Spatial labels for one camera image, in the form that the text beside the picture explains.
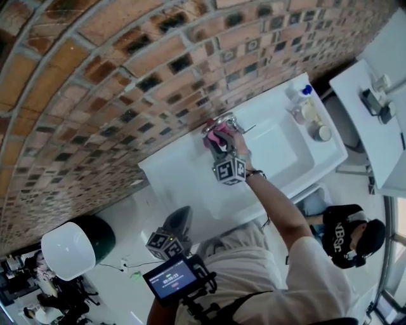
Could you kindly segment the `large window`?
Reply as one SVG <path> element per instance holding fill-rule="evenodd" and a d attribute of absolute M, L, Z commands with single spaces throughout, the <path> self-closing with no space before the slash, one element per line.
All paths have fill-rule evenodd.
<path fill-rule="evenodd" d="M 387 325 L 406 325 L 406 198 L 386 198 L 390 222 L 377 311 Z"/>

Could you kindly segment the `white cup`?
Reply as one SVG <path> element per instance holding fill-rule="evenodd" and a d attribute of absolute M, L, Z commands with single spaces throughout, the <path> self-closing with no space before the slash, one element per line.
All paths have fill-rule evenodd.
<path fill-rule="evenodd" d="M 301 113 L 308 122 L 313 122 L 318 119 L 317 108 L 312 98 L 307 99 L 307 101 L 302 104 Z"/>

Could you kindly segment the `black office chair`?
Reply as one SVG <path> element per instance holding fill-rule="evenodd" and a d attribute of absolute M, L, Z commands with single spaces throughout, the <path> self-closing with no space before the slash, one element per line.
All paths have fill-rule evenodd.
<path fill-rule="evenodd" d="M 53 293 L 41 293 L 37 299 L 42 307 L 53 307 L 63 315 L 58 318 L 58 325 L 86 325 L 91 322 L 84 315 L 90 311 L 88 303 L 100 306 L 101 303 L 92 299 L 98 293 L 89 293 L 84 288 L 84 278 L 79 276 L 72 281 L 63 281 L 58 277 L 50 280 Z"/>

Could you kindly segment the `black rectangular box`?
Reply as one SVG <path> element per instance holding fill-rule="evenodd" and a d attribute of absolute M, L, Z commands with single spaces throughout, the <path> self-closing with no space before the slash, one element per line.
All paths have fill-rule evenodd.
<path fill-rule="evenodd" d="M 380 103 L 370 89 L 362 91 L 360 99 L 372 116 L 378 116 L 381 110 Z"/>

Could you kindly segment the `white side table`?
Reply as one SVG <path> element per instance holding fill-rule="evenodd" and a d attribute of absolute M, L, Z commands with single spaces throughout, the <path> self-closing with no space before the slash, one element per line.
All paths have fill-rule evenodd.
<path fill-rule="evenodd" d="M 398 175 L 399 186 L 390 182 L 402 154 L 406 154 L 406 139 L 402 140 L 399 123 L 396 118 L 381 123 L 367 111 L 360 98 L 363 90 L 372 87 L 373 78 L 367 62 L 360 60 L 331 79 L 329 85 L 359 135 L 372 168 L 376 193 L 406 199 L 406 172 Z"/>

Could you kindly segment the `grey cup on shelf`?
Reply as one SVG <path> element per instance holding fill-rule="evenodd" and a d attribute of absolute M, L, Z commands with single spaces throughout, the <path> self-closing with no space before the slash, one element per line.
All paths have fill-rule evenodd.
<path fill-rule="evenodd" d="M 379 120 L 383 125 L 388 124 L 396 114 L 394 102 L 388 102 L 379 113 Z"/>

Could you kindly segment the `pink cloth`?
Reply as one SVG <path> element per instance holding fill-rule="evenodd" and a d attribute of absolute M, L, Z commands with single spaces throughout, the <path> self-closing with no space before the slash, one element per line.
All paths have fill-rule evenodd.
<path fill-rule="evenodd" d="M 214 129 L 208 131 L 207 135 L 204 137 L 203 142 L 206 148 L 209 148 L 210 144 L 216 144 L 218 147 L 226 146 L 226 140 L 218 135 L 215 135 L 215 131 L 223 132 L 227 135 L 230 134 L 230 129 L 226 123 L 221 123 L 218 126 L 215 126 L 214 119 L 208 119 L 206 122 L 206 127 L 214 126 Z"/>

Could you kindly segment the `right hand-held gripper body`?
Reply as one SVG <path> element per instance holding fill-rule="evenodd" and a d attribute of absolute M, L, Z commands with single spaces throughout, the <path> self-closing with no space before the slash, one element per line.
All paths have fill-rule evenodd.
<path fill-rule="evenodd" d="M 235 149 L 216 152 L 211 149 L 214 158 L 212 171 L 220 183 L 235 185 L 246 180 L 247 154 L 238 154 Z"/>

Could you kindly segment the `black chest harness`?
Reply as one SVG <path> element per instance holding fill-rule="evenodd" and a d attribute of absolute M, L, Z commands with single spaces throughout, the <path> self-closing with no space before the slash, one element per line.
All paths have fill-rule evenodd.
<path fill-rule="evenodd" d="M 260 292 L 223 307 L 213 325 L 358 325 L 351 291 L 282 290 Z"/>

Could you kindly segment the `black monitor mount rig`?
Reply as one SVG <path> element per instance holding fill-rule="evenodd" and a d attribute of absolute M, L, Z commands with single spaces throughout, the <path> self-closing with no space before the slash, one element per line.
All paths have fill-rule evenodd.
<path fill-rule="evenodd" d="M 187 265 L 197 279 L 186 290 L 180 303 L 187 307 L 188 313 L 201 325 L 208 325 L 210 322 L 208 315 L 219 311 L 220 307 L 217 303 L 211 303 L 208 308 L 204 308 L 196 302 L 196 299 L 216 292 L 218 288 L 215 281 L 216 273 L 208 271 L 199 255 L 192 255 L 187 260 Z"/>

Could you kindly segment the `chrome faucet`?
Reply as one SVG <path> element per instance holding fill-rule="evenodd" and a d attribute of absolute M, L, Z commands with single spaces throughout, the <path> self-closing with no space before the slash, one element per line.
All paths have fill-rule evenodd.
<path fill-rule="evenodd" d="M 256 125 L 244 129 L 238 122 L 236 116 L 232 113 L 224 113 L 223 115 L 218 116 L 215 119 L 208 119 L 206 121 L 206 125 L 202 129 L 201 133 L 206 136 L 211 131 L 218 130 L 221 131 L 232 131 L 232 132 L 239 132 L 242 134 L 247 133 L 248 131 L 252 130 Z"/>

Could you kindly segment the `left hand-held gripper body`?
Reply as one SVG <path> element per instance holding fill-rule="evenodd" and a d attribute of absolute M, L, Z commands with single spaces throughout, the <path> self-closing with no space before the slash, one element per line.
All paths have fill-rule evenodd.
<path fill-rule="evenodd" d="M 188 256 L 192 241 L 188 236 L 189 224 L 172 226 L 166 222 L 149 237 L 145 247 L 153 257 L 160 260 L 170 260 L 176 255 Z"/>

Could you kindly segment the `dark blue cup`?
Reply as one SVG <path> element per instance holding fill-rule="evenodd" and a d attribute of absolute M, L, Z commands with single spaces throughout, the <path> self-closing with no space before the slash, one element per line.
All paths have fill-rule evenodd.
<path fill-rule="evenodd" d="M 313 139 L 317 142 L 328 142 L 331 138 L 331 129 L 326 125 L 318 126 L 313 133 Z"/>

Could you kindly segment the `round white basin black base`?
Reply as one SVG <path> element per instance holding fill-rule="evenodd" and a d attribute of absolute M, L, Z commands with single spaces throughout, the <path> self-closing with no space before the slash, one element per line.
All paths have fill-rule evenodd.
<path fill-rule="evenodd" d="M 63 281 L 95 268 L 114 249 L 111 226 L 96 215 L 74 218 L 44 234 L 41 251 L 48 267 Z"/>

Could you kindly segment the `blue capped bottle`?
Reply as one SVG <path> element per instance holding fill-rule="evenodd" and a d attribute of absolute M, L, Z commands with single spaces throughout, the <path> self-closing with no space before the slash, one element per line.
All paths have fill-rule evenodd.
<path fill-rule="evenodd" d="M 297 123 L 304 124 L 306 121 L 304 112 L 310 103 L 313 87 L 310 84 L 306 84 L 303 88 L 296 89 L 290 85 L 290 87 L 285 90 L 285 94 L 289 99 L 286 111 L 290 113 Z"/>

